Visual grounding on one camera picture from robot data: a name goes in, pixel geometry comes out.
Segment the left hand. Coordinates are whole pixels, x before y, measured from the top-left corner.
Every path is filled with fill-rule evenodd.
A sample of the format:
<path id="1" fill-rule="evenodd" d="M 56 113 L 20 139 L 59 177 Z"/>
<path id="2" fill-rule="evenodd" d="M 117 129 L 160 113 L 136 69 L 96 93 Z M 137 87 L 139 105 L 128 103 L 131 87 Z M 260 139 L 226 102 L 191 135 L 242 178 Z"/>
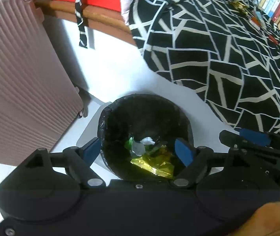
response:
<path id="1" fill-rule="evenodd" d="M 280 235 L 280 202 L 263 205 L 229 235 Z"/>

